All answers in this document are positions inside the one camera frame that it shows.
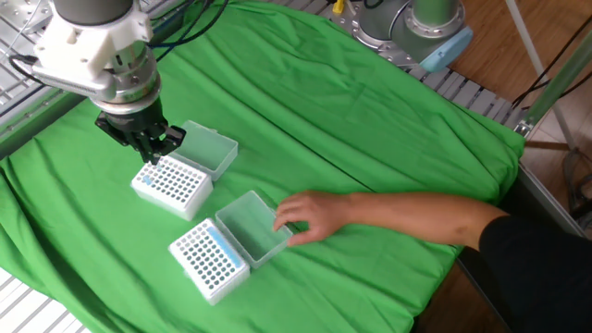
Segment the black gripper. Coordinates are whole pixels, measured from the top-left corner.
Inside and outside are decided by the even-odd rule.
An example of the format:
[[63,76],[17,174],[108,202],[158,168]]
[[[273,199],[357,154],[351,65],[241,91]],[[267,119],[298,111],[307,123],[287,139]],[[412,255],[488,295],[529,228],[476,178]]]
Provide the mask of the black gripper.
[[[144,163],[156,165],[159,159],[182,145],[186,130],[168,126],[158,98],[143,110],[126,115],[101,112],[95,125],[117,142],[129,142]],[[154,138],[154,148],[146,136],[132,136],[143,132]]]

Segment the bare person hand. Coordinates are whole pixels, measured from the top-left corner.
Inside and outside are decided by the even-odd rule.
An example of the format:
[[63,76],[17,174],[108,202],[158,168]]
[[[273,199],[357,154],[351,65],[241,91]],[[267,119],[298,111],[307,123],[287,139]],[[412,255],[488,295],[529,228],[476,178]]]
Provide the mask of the bare person hand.
[[306,222],[308,229],[293,234],[289,246],[322,241],[352,221],[351,194],[303,191],[284,199],[277,207],[273,230],[290,223]]

